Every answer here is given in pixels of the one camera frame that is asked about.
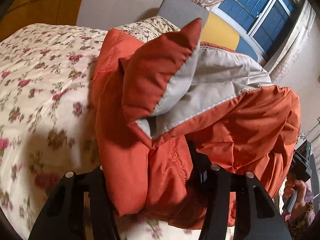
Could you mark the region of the person's right hand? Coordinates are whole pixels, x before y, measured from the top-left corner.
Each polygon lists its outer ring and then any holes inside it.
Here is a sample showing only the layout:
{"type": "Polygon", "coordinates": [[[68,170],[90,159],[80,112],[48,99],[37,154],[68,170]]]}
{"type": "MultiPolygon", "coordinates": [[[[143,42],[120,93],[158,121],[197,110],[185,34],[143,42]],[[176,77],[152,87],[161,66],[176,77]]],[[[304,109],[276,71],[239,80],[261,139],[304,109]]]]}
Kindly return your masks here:
{"type": "Polygon", "coordinates": [[[293,206],[293,209],[291,211],[292,220],[295,220],[306,211],[305,195],[306,195],[307,185],[302,180],[292,181],[288,179],[285,183],[283,201],[285,202],[287,198],[291,197],[296,190],[297,190],[297,198],[293,206]]]}

